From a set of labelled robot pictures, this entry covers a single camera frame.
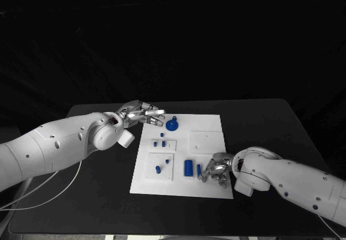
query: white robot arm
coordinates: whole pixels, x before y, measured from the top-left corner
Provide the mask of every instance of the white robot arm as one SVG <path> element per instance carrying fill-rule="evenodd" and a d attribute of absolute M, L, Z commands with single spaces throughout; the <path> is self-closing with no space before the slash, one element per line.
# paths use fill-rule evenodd
<path fill-rule="evenodd" d="M 134 135 L 125 128 L 138 122 L 161 127 L 164 113 L 135 100 L 116 112 L 93 112 L 51 121 L 0 144 L 0 192 L 26 179 L 67 168 L 116 142 L 126 148 Z"/>
<path fill-rule="evenodd" d="M 272 185 L 285 200 L 346 227 L 346 182 L 335 176 L 261 147 L 249 147 L 236 155 L 214 153 L 197 178 L 204 182 L 210 174 L 223 187 L 227 170 L 239 193 L 250 197 L 253 189 L 268 191 Z"/>

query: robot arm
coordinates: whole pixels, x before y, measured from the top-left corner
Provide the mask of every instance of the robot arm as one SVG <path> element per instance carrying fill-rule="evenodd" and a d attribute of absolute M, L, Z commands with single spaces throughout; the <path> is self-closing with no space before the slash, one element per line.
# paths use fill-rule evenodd
<path fill-rule="evenodd" d="M 93 112 L 51 121 L 0 144 L 0 192 L 23 180 L 67 168 L 116 142 L 126 148 L 134 136 L 125 128 L 138 121 L 161 127 L 164 113 L 135 100 L 116 112 Z"/>
<path fill-rule="evenodd" d="M 346 227 L 346 182 L 341 179 L 282 159 L 261 147 L 250 147 L 229 158 L 229 153 L 216 153 L 213 164 L 199 178 L 230 170 L 236 177 L 233 189 L 239 193 L 250 197 L 253 189 L 268 191 L 272 185 L 285 200 Z"/>

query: white cable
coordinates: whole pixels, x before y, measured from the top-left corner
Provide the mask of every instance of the white cable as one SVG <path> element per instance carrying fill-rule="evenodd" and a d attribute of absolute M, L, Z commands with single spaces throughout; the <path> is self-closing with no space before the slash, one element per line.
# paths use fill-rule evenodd
<path fill-rule="evenodd" d="M 64 192 L 64 190 L 69 188 L 72 182 L 75 181 L 76 179 L 76 176 L 77 176 L 77 173 L 79 173 L 79 169 L 80 169 L 80 165 L 82 165 L 82 161 L 79 162 L 79 167 L 77 167 L 77 170 L 76 170 L 76 173 L 75 173 L 75 176 L 73 176 L 73 179 L 70 181 L 70 183 L 67 184 L 67 186 L 64 187 L 64 189 L 60 191 L 60 193 L 53 197 L 50 198 L 47 201 L 44 201 L 41 204 L 36 205 L 36 206 L 31 206 L 31 207 L 26 207 L 26 208 L 15 208 L 15 209 L 0 209 L 0 211 L 15 211 L 15 210 L 26 210 L 26 209 L 33 209 L 39 206 L 41 206 L 43 204 L 49 203 L 53 199 L 56 199 L 59 197 L 59 195 Z"/>
<path fill-rule="evenodd" d="M 51 177 L 56 175 L 59 171 L 54 172 L 54 174 L 49 177 L 49 179 L 27 193 L 24 194 L 20 198 L 17 198 L 15 200 L 13 200 L 8 204 L 5 204 L 4 206 L 0 207 L 0 210 L 4 209 L 7 206 L 10 206 L 13 203 L 15 203 L 18 200 L 21 200 L 27 195 L 30 195 L 44 184 L 46 182 L 51 179 Z"/>
<path fill-rule="evenodd" d="M 338 234 L 335 233 L 335 231 L 331 229 L 331 227 L 328 226 L 328 224 L 327 224 L 325 221 L 323 220 L 321 216 L 320 216 L 320 215 L 317 215 L 317 216 L 318 216 L 320 220 L 323 221 L 323 223 L 325 224 L 325 226 L 327 226 L 327 228 L 330 229 L 330 231 L 333 232 L 333 234 L 340 238 L 340 240 L 344 240 L 344 239 L 338 236 Z"/>

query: black table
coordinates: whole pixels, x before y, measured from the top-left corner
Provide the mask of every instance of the black table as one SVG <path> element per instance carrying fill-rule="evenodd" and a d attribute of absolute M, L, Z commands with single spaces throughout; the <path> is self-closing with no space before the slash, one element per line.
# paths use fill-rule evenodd
<path fill-rule="evenodd" d="M 152 103 L 171 114 L 219 114 L 229 153 L 258 146 L 282 158 L 328 172 L 327 165 L 286 102 L 281 99 Z M 121 104 L 75 105 L 66 117 L 111 112 Z M 315 214 L 285 201 L 271 187 L 233 199 L 129 194 L 142 125 L 128 129 L 135 139 L 128 148 L 118 143 L 82 161 L 80 172 L 64 193 L 46 205 L 17 211 L 13 233 L 206 235 L 206 236 L 333 236 Z M 50 199 L 69 184 L 77 164 L 20 203 L 30 207 Z M 28 190 L 47 178 L 33 179 Z M 346 236 L 346 228 L 330 224 Z"/>

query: small blue piece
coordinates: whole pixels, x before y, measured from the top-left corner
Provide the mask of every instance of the small blue piece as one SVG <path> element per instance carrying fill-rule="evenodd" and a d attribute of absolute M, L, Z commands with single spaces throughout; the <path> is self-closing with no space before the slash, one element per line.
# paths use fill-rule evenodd
<path fill-rule="evenodd" d="M 186 177 L 193 177 L 193 161 L 191 160 L 184 160 L 183 175 Z"/>
<path fill-rule="evenodd" d="M 177 117 L 173 116 L 171 120 L 165 122 L 165 128 L 168 131 L 175 131 L 178 128 Z"/>
<path fill-rule="evenodd" d="M 200 175 L 200 164 L 196 165 L 196 175 Z"/>

